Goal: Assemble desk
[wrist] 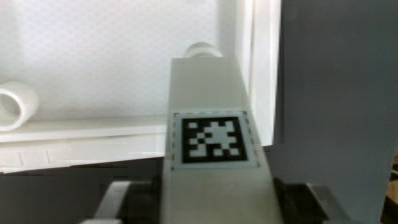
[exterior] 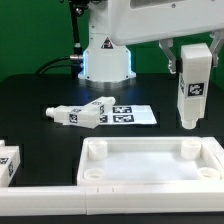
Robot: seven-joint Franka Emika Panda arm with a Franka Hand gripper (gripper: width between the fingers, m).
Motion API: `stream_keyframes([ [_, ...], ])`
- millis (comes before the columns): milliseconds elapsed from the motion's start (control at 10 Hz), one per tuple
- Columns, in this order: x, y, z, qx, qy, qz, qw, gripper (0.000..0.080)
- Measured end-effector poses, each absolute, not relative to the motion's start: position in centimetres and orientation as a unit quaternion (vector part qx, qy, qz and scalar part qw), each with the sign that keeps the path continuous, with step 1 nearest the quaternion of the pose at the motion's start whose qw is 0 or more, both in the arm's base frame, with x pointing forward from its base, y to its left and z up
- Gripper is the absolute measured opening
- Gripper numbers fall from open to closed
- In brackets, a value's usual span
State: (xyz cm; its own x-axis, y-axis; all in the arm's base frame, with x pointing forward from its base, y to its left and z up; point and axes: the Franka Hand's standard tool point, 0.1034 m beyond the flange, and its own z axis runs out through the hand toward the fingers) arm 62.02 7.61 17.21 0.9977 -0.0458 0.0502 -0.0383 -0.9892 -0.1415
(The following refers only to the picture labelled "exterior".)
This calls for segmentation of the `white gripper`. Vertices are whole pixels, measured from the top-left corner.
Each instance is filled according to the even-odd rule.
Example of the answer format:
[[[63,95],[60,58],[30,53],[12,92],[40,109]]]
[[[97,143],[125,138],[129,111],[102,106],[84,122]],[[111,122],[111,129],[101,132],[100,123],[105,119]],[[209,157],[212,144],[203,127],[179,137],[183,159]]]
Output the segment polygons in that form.
[[[116,45],[159,41],[171,74],[181,60],[171,51],[174,37],[213,31],[209,47],[217,67],[224,46],[224,0],[108,0],[109,36]]]

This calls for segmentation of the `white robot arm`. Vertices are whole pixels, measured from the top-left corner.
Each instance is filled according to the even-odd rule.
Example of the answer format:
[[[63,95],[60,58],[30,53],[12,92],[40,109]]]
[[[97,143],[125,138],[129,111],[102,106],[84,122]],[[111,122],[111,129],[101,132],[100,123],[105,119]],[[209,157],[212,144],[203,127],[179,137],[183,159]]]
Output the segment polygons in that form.
[[[157,41],[169,70],[178,71],[172,40],[212,31],[224,32],[224,0],[69,0],[75,18],[89,12],[89,46],[80,77],[92,83],[121,83],[135,74],[126,47]]]

